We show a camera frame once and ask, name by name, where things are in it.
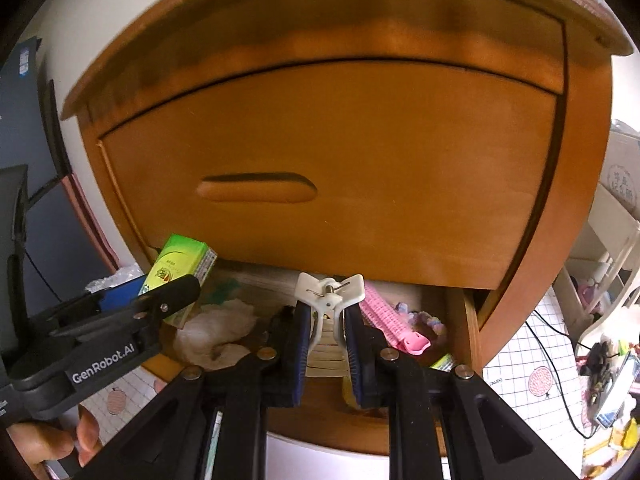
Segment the blue sticker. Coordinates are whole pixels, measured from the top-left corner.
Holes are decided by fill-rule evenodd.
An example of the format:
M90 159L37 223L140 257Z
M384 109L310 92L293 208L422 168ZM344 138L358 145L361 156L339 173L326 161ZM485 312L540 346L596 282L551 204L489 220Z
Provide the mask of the blue sticker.
M29 49L27 47L20 51L20 68L18 71L20 77L24 77L29 73Z

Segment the human hand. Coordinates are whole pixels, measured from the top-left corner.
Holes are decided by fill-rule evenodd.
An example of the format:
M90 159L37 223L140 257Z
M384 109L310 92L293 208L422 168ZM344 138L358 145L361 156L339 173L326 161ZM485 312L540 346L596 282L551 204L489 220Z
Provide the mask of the human hand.
M81 466L85 466L102 449L99 439L100 427L95 417L84 406L78 406L78 411L78 460ZM43 422L20 422L9 427L7 433L38 480L49 480L42 462L60 460L74 449L71 434Z

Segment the green item in drawer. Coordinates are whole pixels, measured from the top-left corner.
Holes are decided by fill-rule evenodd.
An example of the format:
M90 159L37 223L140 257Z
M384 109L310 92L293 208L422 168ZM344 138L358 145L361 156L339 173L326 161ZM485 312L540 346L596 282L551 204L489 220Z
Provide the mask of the green item in drawer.
M171 235L146 276L140 294L186 274L193 274L202 286L217 257L218 255L203 242L185 236ZM192 303L179 310L167 317L164 322L183 328L194 305L195 303Z

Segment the cardboard box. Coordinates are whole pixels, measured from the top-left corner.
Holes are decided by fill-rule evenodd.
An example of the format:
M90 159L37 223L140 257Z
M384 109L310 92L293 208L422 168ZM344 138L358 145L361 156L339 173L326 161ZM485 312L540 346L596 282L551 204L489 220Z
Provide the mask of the cardboard box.
M611 125L600 182L640 220L640 134L621 121Z
M202 286L217 257L218 255L203 242L185 236L171 235L146 276L140 294L186 274L193 274ZM183 328L194 305L195 303L191 303L167 317L164 322Z

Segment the white fluffy object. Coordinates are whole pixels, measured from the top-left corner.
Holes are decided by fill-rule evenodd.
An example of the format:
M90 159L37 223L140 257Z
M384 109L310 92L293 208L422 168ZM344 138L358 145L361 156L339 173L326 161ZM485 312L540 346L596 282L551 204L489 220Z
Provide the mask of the white fluffy object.
M221 349L216 347L248 335L256 322L253 310L251 305L240 300L230 300L198 314L185 323L182 330L176 332L175 351L182 360L206 370L217 370L236 364L248 353L246 348L240 345L225 345ZM219 360L230 362L233 358L236 360L231 364L216 364Z

